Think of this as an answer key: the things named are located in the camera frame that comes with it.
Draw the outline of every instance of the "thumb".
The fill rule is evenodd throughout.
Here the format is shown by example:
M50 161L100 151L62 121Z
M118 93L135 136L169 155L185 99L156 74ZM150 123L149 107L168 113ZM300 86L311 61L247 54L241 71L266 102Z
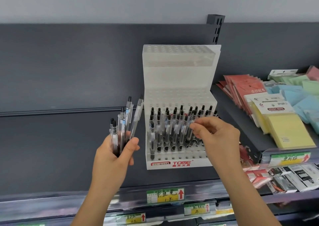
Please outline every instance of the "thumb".
M206 144L205 141L212 138L211 133L204 126L198 123L191 123L189 127L193 130L195 136L200 136L204 144Z
M129 164L130 158L133 155L133 152L139 150L138 138L134 137L127 142L121 155L119 156L119 161L125 165Z

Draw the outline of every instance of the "wall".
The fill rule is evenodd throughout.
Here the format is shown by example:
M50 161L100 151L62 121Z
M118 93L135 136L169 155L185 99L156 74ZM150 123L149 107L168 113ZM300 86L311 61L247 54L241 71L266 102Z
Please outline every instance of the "wall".
M319 21L319 0L0 0L0 23Z

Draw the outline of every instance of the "person's arm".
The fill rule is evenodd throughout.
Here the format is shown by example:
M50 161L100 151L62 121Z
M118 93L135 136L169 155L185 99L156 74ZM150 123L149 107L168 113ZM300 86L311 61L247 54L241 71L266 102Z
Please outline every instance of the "person's arm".
M89 192L71 226L103 225L107 208L122 185L128 165L133 165L133 152L139 150L138 138L132 138L117 158L112 153L111 136L97 149Z
M217 117L200 118L190 128L205 144L207 156L229 194L238 225L281 225L241 168L239 130Z

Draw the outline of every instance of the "forearm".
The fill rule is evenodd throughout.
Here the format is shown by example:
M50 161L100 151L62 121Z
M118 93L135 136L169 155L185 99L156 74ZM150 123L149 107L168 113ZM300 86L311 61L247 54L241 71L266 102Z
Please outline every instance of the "forearm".
M103 225L111 199L112 195L103 195L90 189L71 226Z
M219 176L229 194L238 225L280 225L240 166L223 170Z

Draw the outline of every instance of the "pen holder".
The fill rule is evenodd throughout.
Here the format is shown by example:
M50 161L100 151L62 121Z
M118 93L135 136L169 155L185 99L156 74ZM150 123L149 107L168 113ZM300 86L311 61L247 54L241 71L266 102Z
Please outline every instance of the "pen holder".
M162 130L163 134L160 139L155 139L154 148L151 149L150 115L154 108L156 117L160 108L161 126L165 127L163 123L166 108L169 115L173 116L173 110L177 107L176 113L185 117L190 107L198 107L199 111L203 105L206 110L212 106L213 114L217 101L210 88L220 48L220 45L144 45L144 115L148 170L211 166L203 142L192 134L187 141L184 138L182 142L173 143L173 132L167 138L166 131Z

